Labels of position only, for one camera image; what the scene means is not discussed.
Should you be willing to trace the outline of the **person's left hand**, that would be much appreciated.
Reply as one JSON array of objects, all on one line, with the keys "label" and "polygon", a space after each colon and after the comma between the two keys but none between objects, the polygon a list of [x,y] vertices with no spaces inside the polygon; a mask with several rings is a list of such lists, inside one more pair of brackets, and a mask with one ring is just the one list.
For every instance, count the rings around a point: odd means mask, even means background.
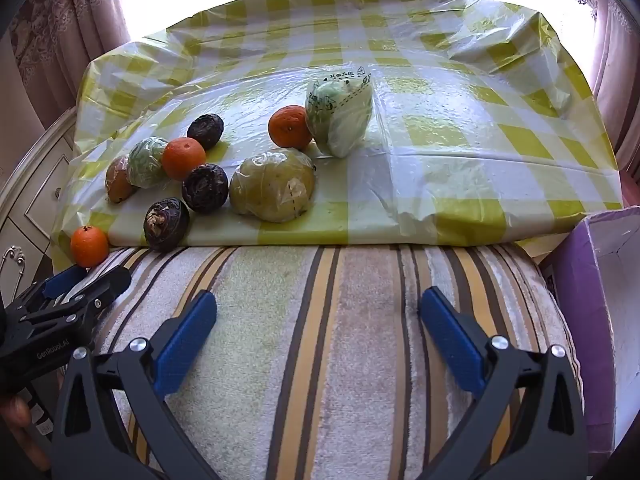
[{"label": "person's left hand", "polygon": [[25,452],[26,456],[38,470],[48,471],[51,467],[50,460],[26,431],[32,422],[27,403],[20,396],[2,399],[0,410],[1,417],[8,425],[11,434],[13,434],[17,444]]}]

